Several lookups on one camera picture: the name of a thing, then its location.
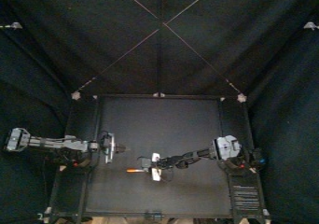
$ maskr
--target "black curtain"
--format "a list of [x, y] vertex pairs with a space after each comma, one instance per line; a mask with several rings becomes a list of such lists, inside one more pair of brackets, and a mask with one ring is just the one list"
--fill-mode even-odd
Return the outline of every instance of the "black curtain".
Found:
[[[0, 24], [16, 20], [0, 0]], [[47, 154], [3, 151], [8, 132], [27, 128], [32, 135], [61, 137], [69, 95], [49, 60], [28, 32], [0, 30], [0, 223], [36, 223], [47, 208], [55, 166]]]
[[[314, 15], [310, 21], [319, 22]], [[275, 223], [319, 223], [319, 30], [292, 36], [252, 87], [253, 138], [263, 147]]]

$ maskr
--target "orange object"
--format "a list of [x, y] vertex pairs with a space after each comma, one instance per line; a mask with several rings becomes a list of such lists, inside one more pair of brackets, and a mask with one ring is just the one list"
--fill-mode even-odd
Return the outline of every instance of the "orange object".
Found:
[[127, 172], [127, 173], [143, 173], [144, 171], [143, 171], [143, 169], [128, 168], [128, 169], [125, 170], [125, 172]]

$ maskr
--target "black ceiling fabric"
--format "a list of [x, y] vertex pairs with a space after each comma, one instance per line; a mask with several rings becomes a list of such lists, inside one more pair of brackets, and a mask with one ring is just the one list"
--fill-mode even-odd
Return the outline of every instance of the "black ceiling fabric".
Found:
[[[69, 91], [97, 76], [81, 92], [236, 95], [225, 78], [240, 91], [248, 90], [273, 54], [304, 25], [316, 1], [8, 0], [8, 3], [61, 72]], [[168, 22], [173, 32], [163, 22]]]

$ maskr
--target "diagonal wire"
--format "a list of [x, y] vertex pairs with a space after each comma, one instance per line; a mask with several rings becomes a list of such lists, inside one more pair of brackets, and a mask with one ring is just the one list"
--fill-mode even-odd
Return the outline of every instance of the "diagonal wire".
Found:
[[157, 31], [159, 31], [159, 29], [155, 30], [155, 31], [133, 46], [133, 48], [131, 48], [131, 49], [124, 53], [124, 55], [123, 55], [112, 64], [109, 64], [109, 65], [104, 68], [104, 70], [103, 70], [93, 78], [91, 78], [91, 79], [85, 82], [85, 84], [84, 84], [76, 91], [80, 91], [84, 87], [87, 87], [88, 84], [148, 40], [148, 38], [149, 38]]
[[137, 1], [133, 0], [141, 7], [143, 9], [157, 19], [159, 17], [152, 13], [152, 11]]
[[199, 1], [200, 1], [200, 0], [196, 0], [189, 6], [187, 6], [185, 9], [183, 9], [183, 10], [180, 11], [180, 13], [179, 13], [165, 24], [169, 24], [171, 21], [173, 21], [173, 20], [179, 17], [179, 15], [180, 15], [185, 10], [188, 10]]
[[168, 30], [173, 33], [173, 35], [179, 38], [179, 40], [184, 43], [184, 45], [192, 50], [192, 52], [197, 55], [197, 57], [204, 61], [215, 70], [216, 74], [225, 80], [227, 84], [235, 89], [237, 93], [241, 93], [241, 91], [236, 88], [235, 84], [229, 81], [228, 78], [223, 76], [223, 74], [216, 70], [213, 65], [204, 59], [204, 57], [197, 53], [197, 51], [193, 49], [193, 47], [187, 43], [187, 41], [180, 37], [180, 35], [175, 32], [175, 30], [167, 25], [167, 23], [163, 23], [163, 25], [168, 28]]

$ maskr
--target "metal frame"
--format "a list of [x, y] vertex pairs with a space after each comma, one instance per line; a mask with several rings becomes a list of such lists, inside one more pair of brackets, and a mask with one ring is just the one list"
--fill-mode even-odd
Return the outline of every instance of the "metal frame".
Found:
[[[219, 114], [219, 133], [223, 136], [224, 133], [224, 120], [223, 120], [223, 116], [224, 116], [224, 104], [220, 101], [220, 97], [216, 99], [215, 96], [207, 96], [207, 95], [189, 95], [189, 96], [179, 96], [179, 95], [171, 95], [171, 96], [165, 96], [163, 98], [159, 97], [152, 97], [151, 95], [103, 95], [103, 97], [116, 97], [116, 98], [147, 98], [147, 99], [189, 99], [189, 100], [217, 100], [217, 114]], [[233, 100], [233, 102], [236, 102], [236, 97], [231, 97], [229, 99]], [[95, 107], [95, 137], [97, 136], [97, 130], [99, 130], [99, 116], [100, 116], [100, 112], [101, 112], [101, 103], [100, 103], [100, 99], [97, 99], [96, 101], [96, 107]], [[241, 108], [241, 112], [243, 112], [243, 117], [244, 117], [244, 126], [245, 126], [245, 136], [248, 138], [248, 146], [253, 147], [253, 139], [252, 139], [252, 133], [251, 133], [251, 124], [249, 124], [249, 118], [248, 118], [248, 110], [247, 110], [247, 106], [245, 104], [240, 105]], [[81, 218], [83, 217], [144, 217], [144, 218], [151, 218], [153, 220], [159, 220], [163, 218], [163, 214], [161, 213], [96, 213], [96, 212], [85, 212], [84, 207], [85, 207], [85, 201], [87, 201], [87, 182], [89, 179], [89, 175], [91, 175], [91, 170], [87, 170], [84, 172], [84, 182], [83, 182], [83, 187], [81, 187], [81, 198], [80, 198], [80, 203], [79, 203], [79, 208], [77, 208], [77, 212], [76, 213], [56, 213], [55, 212], [55, 204], [56, 204], [56, 194], [57, 194], [57, 189], [60, 187], [60, 182], [61, 182], [61, 172], [57, 172], [56, 175], [56, 180], [55, 180], [55, 186], [53, 186], [53, 191], [52, 191], [52, 196], [51, 196], [51, 201], [49, 201], [49, 206], [52, 207], [52, 213], [51, 213], [51, 218], [52, 220], [49, 221], [49, 223], [55, 223], [59, 217], [72, 217], [73, 220], [76, 221], [76, 224], [81, 223]], [[261, 185], [260, 185], [260, 178], [259, 175], [255, 176], [256, 178], [256, 189], [257, 189], [257, 196], [259, 196], [259, 200], [260, 200], [260, 208], [261, 211], [265, 208], [264, 207], [264, 198], [263, 198], [263, 190], [261, 190]], [[192, 218], [232, 218], [235, 220], [235, 223], [239, 223], [241, 218], [248, 217], [248, 218], [256, 218], [259, 221], [264, 221], [264, 216], [261, 215], [260, 211], [255, 214], [255, 215], [241, 215], [235, 211], [235, 199], [233, 199], [233, 190], [232, 190], [232, 182], [233, 182], [233, 177], [231, 175], [228, 175], [228, 186], [229, 186], [229, 198], [231, 198], [231, 203], [232, 203], [232, 213], [228, 216], [220, 215], [220, 216], [196, 216], [196, 214], [193, 214], [191, 217]], [[188, 215], [179, 215], [179, 214], [169, 214], [165, 215], [164, 217], [179, 217], [179, 218], [189, 218]]]

